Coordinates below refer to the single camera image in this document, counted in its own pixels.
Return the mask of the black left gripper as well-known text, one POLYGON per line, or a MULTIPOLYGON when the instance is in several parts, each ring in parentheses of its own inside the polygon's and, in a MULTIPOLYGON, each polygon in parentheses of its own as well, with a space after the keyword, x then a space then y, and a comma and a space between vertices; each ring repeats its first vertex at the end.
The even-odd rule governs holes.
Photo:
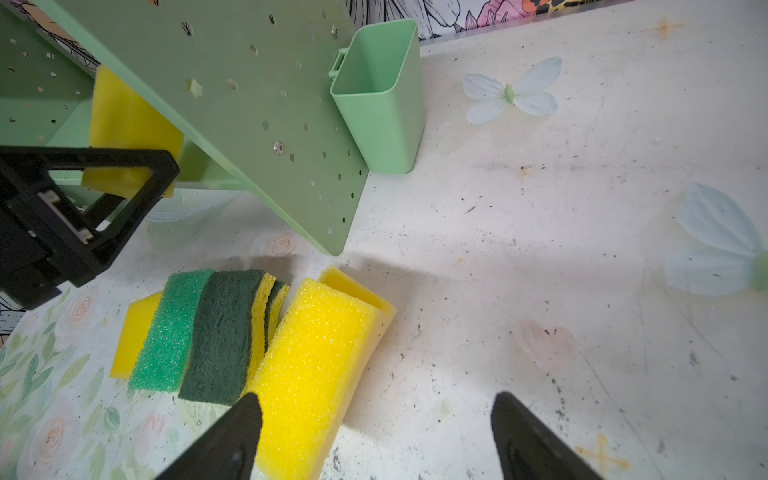
POLYGON ((1 292, 26 310, 106 271, 179 174, 163 150, 21 147, 1 149, 1 292), (78 209, 52 178, 58 171, 144 167, 131 198, 103 193, 78 209))

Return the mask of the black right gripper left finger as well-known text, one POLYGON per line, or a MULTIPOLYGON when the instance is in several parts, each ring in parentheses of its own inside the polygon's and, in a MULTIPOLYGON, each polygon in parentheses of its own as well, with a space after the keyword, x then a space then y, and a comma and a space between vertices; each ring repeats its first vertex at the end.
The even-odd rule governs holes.
POLYGON ((262 426, 259 398, 247 393, 158 479, 250 479, 262 426))

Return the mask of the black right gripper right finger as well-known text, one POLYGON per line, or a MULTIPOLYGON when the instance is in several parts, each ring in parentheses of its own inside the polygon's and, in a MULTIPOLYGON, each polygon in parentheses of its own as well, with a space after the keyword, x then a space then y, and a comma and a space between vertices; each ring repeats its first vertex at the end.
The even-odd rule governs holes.
POLYGON ((512 393, 496 394, 490 418, 504 479, 601 479, 512 393))

